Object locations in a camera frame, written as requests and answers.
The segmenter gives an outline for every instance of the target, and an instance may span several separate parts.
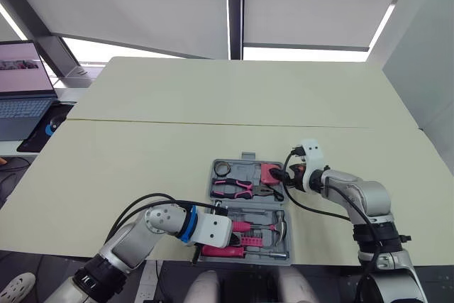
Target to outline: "white shoe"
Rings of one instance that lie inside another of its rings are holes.
[[[0,292],[0,303],[19,303],[32,290],[35,281],[33,273],[20,274]]]
[[[320,302],[306,278],[292,266],[279,266],[277,268],[277,289],[279,292],[279,302]]]
[[[218,303],[219,280],[214,271],[202,272],[189,288],[184,303]]]

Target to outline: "mouse pad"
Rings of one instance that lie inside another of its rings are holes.
[[[25,139],[18,147],[18,152],[39,153],[49,140],[50,136],[45,132],[45,127],[50,123],[52,117],[58,115],[67,115],[72,109],[69,104],[52,105],[42,117],[38,125],[33,129],[29,137]]]

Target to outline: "blue ring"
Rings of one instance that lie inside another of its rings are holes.
[[[197,215],[197,208],[192,205],[191,208],[191,218],[189,219],[189,224],[187,224],[186,231],[183,233],[183,236],[180,237],[180,240],[184,243],[187,243],[189,241],[189,234],[192,231],[192,227],[194,226],[194,222],[196,220],[196,215]]]
[[[52,134],[54,133],[50,127],[50,124],[48,124],[46,127],[45,127],[45,134],[46,135],[49,135],[49,136],[52,136]]]

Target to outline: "laptop keyboard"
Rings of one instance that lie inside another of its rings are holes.
[[[40,116],[48,103],[48,99],[0,101],[0,119]]]

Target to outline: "laptop screen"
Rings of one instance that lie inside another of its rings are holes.
[[[0,44],[0,95],[54,92],[32,42]]]

